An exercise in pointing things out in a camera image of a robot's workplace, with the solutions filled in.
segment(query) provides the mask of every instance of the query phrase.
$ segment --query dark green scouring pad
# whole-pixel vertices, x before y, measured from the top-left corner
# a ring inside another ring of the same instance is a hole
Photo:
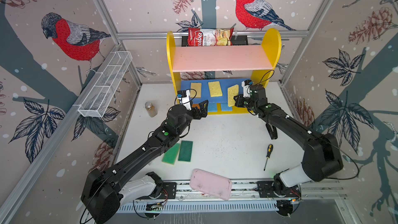
[[[178,156],[178,161],[190,162],[192,155],[192,141],[181,141],[180,154]]]
[[[174,164],[176,162],[178,151],[180,150],[180,144],[176,143],[168,151],[164,153],[162,162]]]

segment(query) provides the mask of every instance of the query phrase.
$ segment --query glass jar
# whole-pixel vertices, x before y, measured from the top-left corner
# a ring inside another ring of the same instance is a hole
[[[158,114],[155,106],[150,101],[145,102],[145,109],[147,110],[149,117],[151,118],[155,117],[156,114]]]

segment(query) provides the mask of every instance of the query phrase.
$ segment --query cassava chips packaging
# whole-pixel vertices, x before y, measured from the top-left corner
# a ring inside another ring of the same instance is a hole
[[[232,29],[188,29],[189,46],[229,46],[231,45]]]

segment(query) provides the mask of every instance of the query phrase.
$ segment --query white table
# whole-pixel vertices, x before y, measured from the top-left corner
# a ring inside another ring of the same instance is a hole
[[[269,102],[291,115],[276,82],[268,83],[266,94]],[[175,97],[172,84],[142,85],[117,162],[140,147],[147,140],[148,133],[159,127]],[[146,101],[151,101],[158,110],[153,118],[144,108]],[[301,147],[280,130],[278,138],[271,141],[265,122],[248,113],[209,115],[193,120],[191,130],[183,140],[193,141],[191,162],[180,162],[177,158],[176,163],[170,165],[162,162],[161,155],[133,178],[155,172],[163,180],[189,180],[194,169],[230,179],[272,178],[276,173],[298,165],[304,154]],[[269,144],[273,144],[274,149],[266,171],[263,171]]]

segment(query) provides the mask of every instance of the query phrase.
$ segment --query white mesh basket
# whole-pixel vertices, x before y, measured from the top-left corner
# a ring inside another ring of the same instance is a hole
[[[128,51],[117,51],[101,72],[78,111],[84,117],[103,117],[132,60]]]

